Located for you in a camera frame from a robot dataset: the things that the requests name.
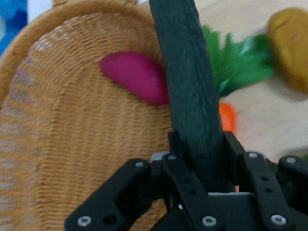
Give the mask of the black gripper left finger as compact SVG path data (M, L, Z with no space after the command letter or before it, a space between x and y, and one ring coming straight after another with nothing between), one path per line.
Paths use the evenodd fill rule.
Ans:
M177 133L168 135L171 151L157 160L130 159L64 222L67 231L128 231L154 201L167 213L154 231L222 231L224 220L183 160Z

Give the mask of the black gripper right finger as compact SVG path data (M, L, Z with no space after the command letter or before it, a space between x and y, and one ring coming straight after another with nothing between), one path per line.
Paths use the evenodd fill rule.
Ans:
M244 150L235 135L224 133L227 178L254 195L263 231L308 229L308 161L295 155L274 163Z

